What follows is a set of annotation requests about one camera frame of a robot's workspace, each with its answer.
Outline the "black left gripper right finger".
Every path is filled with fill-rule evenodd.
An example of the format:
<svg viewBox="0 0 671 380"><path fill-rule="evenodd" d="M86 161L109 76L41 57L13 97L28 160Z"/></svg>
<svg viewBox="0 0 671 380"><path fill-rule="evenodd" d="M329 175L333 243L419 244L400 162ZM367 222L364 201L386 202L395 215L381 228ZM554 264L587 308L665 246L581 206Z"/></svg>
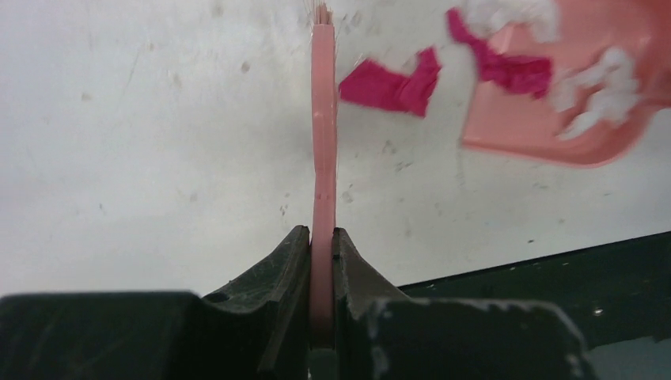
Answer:
<svg viewBox="0 0 671 380"><path fill-rule="evenodd" d="M341 379L593 379L577 325L555 304L413 298L366 262L341 228L332 240Z"/></svg>

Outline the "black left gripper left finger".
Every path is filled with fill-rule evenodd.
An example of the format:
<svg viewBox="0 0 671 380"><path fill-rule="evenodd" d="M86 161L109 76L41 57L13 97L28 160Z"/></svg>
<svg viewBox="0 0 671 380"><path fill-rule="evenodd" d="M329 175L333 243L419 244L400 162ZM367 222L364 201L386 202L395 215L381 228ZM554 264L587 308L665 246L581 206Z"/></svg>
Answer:
<svg viewBox="0 0 671 380"><path fill-rule="evenodd" d="M305 379L309 231L205 296L13 294L1 300L4 379Z"/></svg>

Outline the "pink plastic hand brush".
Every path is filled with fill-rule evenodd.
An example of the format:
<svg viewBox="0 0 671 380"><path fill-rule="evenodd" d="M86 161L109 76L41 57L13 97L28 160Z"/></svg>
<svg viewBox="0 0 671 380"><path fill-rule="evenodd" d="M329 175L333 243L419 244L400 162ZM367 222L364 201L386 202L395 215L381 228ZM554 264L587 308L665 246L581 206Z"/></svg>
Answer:
<svg viewBox="0 0 671 380"><path fill-rule="evenodd" d="M324 1L311 1L312 136L315 188L310 244L309 327L311 345L334 340L332 239L336 228L337 112L336 30Z"/></svg>

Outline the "pink plastic dustpan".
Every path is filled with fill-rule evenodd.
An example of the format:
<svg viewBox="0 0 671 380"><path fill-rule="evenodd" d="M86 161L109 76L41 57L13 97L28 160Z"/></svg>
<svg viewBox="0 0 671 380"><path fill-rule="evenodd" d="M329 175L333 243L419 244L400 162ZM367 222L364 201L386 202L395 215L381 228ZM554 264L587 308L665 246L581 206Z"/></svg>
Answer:
<svg viewBox="0 0 671 380"><path fill-rule="evenodd" d="M577 167L604 165L642 137L654 114L670 106L670 4L667 1L559 1L559 40L537 43L523 26L508 26L490 41L495 51L540 55L554 64L544 99L513 95L479 82L464 123L461 144ZM634 63L639 102L622 124L598 120L587 131L570 131L599 85L570 87L569 77L593 66L609 48Z"/></svg>

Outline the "magenta paper scrap strip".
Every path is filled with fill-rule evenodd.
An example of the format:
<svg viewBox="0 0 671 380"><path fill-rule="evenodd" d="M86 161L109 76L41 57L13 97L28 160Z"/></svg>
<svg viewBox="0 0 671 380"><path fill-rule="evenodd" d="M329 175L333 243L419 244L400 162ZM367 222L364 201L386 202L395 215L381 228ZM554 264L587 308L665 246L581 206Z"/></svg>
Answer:
<svg viewBox="0 0 671 380"><path fill-rule="evenodd" d="M456 7L449 9L445 18L453 40L469 46L480 81L494 82L508 93L528 94L534 99L542 99L548 95L553 74L551 59L495 52L486 40L470 32L460 10Z"/></svg>

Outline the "white paper scrap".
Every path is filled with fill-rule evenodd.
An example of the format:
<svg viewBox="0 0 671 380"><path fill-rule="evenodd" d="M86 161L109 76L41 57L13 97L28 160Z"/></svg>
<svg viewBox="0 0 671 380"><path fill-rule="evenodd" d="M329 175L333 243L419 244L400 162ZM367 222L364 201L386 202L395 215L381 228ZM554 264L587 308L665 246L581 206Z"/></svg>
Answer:
<svg viewBox="0 0 671 380"><path fill-rule="evenodd" d="M466 1L458 9L470 32L486 40L494 50L490 44L491 38L508 26L526 27L539 44L557 42L557 2L559 1ZM599 85L600 89L588 100L587 110L571 123L570 131L587 131L602 119L622 124L629 110L640 99L637 92L639 83L633 73L634 63L627 52L611 47L593 66L572 74L568 80L570 87Z"/></svg>

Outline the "magenta flat paper scrap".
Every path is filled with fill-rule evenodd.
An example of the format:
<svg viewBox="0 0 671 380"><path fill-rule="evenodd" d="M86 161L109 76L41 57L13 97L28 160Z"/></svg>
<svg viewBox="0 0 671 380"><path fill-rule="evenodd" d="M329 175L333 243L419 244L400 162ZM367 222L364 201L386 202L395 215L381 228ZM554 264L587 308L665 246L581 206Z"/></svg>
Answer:
<svg viewBox="0 0 671 380"><path fill-rule="evenodd" d="M340 99L355 105L424 118L442 65L434 47L416 54L409 74L390 71L373 59L360 62L339 84Z"/></svg>

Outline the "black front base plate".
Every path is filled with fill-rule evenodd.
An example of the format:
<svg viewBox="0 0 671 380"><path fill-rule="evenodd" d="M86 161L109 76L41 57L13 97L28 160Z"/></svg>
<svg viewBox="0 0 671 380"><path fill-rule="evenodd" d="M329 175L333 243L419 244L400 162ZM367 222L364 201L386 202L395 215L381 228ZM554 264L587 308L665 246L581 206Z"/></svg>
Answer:
<svg viewBox="0 0 671 380"><path fill-rule="evenodd" d="M670 338L670 234L637 237L403 285L411 297L552 302L590 348Z"/></svg>

